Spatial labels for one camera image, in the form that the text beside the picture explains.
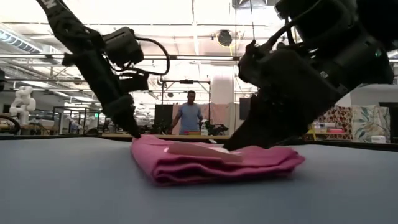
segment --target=metal frame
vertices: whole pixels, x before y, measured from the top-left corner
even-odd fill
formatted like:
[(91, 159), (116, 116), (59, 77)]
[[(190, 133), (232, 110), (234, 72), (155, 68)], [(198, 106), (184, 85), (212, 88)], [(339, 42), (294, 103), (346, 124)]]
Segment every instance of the metal frame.
[[(180, 83), (180, 84), (184, 84), (184, 85), (191, 85), (190, 83), (184, 83), (187, 80), (162, 80), (162, 105), (164, 102), (164, 93), (174, 84), (174, 83)], [(211, 121), (211, 81), (197, 81), (197, 80), (188, 80), (191, 81), (193, 83), (199, 83), (199, 85), (209, 94), (209, 113), (208, 113), (208, 119), (209, 121)], [(164, 89), (164, 86), (166, 83), (171, 83), (166, 89)], [(207, 83), (209, 85), (209, 90), (207, 90), (202, 83)]]
[[(56, 113), (56, 110), (57, 109), (62, 109), (62, 110), (69, 110), (70, 112), (69, 112), (69, 116), (70, 117), (72, 117), (72, 112), (73, 111), (76, 111), (76, 112), (78, 112), (79, 113), (79, 118), (78, 118), (78, 123), (80, 124), (80, 117), (81, 117), (81, 114), (83, 113), (81, 110), (74, 110), (73, 108), (81, 108), (81, 107), (73, 107), (73, 106), (54, 106), (53, 107), (53, 110), (52, 110), (52, 120), (53, 121), (55, 121), (55, 113)], [(85, 115), (85, 117), (83, 118), (83, 133), (84, 133), (84, 129), (85, 129), (85, 127), (86, 127), (86, 115), (87, 115), (87, 113), (98, 113), (98, 119), (97, 119), (97, 129), (98, 129), (98, 126), (100, 125), (100, 113), (101, 113), (101, 111), (99, 111), (99, 110), (91, 110), (91, 109), (89, 109), (89, 108), (84, 108), (85, 110), (84, 110), (84, 115)], [(61, 112), (58, 112), (58, 114), (59, 114), (59, 117), (60, 117), (60, 119), (58, 120), (58, 133), (60, 133), (60, 131), (61, 131), (61, 119), (63, 119), (63, 116), (61, 116), (61, 114), (63, 114), (63, 113), (61, 113)], [(68, 126), (68, 134), (70, 134), (70, 127), (71, 127), (71, 123), (69, 122), (69, 126)]]

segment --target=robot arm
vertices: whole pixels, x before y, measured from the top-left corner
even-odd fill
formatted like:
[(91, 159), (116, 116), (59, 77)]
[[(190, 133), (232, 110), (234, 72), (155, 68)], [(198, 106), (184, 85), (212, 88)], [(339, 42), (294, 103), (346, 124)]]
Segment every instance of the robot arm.
[(76, 120), (72, 119), (70, 116), (67, 116), (67, 120), (68, 120), (71, 124), (77, 126), (77, 128), (78, 128), (79, 130), (83, 129), (83, 126), (80, 125)]
[[(239, 61), (240, 79), (259, 93), (226, 149), (282, 144), (304, 135), (358, 85), (392, 84), (387, 51), (397, 48), (398, 33), (380, 24), (398, 24), (386, 13), (397, 10), (396, 0), (280, 0), (275, 8), (285, 26), (265, 44), (249, 44)], [(292, 36), (293, 26), (302, 42), (289, 38), (289, 45), (271, 52), (282, 34)]]
[[(148, 90), (147, 79), (150, 74), (165, 75), (169, 72), (167, 51), (152, 39), (136, 37), (128, 27), (102, 36), (84, 26), (62, 0), (37, 2), (47, 15), (54, 36), (72, 53), (64, 55), (62, 64), (76, 65), (102, 104), (103, 113), (123, 130), (139, 138), (138, 126), (133, 117), (134, 100), (129, 92)], [(132, 66), (144, 59), (137, 40), (152, 42), (163, 50), (167, 59), (164, 73), (147, 72)], [(131, 78), (120, 80), (113, 71), (129, 71), (123, 75)]]

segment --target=man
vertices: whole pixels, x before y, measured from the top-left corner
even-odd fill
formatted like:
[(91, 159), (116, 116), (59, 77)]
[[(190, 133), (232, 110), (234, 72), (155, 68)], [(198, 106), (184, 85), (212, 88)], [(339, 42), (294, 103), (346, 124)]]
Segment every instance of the man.
[(181, 105), (178, 113), (171, 124), (171, 129), (177, 125), (178, 121), (181, 119), (181, 128), (180, 134), (187, 134), (189, 131), (199, 131), (200, 124), (203, 120), (203, 116), (201, 115), (201, 111), (199, 106), (194, 103), (195, 101), (195, 92), (190, 90), (188, 91), (188, 101)]

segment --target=folded pink cloth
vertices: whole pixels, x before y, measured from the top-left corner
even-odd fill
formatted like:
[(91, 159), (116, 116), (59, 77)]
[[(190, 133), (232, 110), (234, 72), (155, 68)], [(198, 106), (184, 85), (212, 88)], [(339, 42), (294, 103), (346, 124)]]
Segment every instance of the folded pink cloth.
[[(157, 185), (183, 185), (206, 182), (225, 182), (261, 179), (270, 176), (289, 175), (305, 159), (290, 147), (277, 146), (262, 149), (249, 146), (234, 151), (241, 162), (226, 162), (219, 157), (186, 156), (167, 152), (175, 145), (151, 135), (133, 139), (131, 153), (141, 169)], [(202, 147), (213, 144), (189, 143)]]

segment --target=table surface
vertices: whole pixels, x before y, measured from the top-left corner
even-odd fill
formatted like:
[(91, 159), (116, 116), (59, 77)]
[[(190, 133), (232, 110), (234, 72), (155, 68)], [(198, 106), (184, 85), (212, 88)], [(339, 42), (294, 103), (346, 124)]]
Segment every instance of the table surface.
[[(229, 136), (201, 136), (201, 135), (174, 135), (174, 134), (154, 134), (162, 139), (229, 139)], [(103, 133), (102, 137), (109, 138), (131, 138), (130, 134)]]
[(0, 223), (395, 223), (398, 153), (294, 146), (307, 160), (284, 180), (158, 188), (129, 142), (0, 141)]

